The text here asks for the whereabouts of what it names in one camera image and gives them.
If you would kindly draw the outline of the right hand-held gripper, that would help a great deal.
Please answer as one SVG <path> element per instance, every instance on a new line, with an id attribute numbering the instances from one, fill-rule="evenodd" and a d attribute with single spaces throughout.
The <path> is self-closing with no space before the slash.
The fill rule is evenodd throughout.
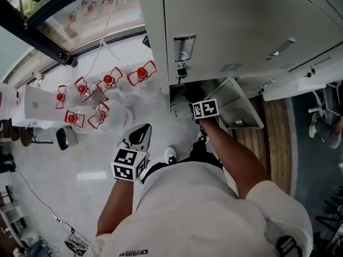
<path id="1" fill-rule="evenodd" d="M 219 108 L 216 99 L 195 102 L 191 105 L 191 109 L 193 119 L 196 123 L 198 123 L 200 119 L 219 116 Z"/>

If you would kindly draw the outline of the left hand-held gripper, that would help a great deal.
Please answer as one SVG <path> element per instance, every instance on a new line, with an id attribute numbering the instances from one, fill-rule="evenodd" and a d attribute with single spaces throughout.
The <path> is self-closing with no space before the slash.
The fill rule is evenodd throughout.
<path id="1" fill-rule="evenodd" d="M 148 165 L 148 148 L 152 135 L 150 124 L 139 124 L 125 131 L 114 149 L 110 167 L 115 179 L 135 182 Z"/>

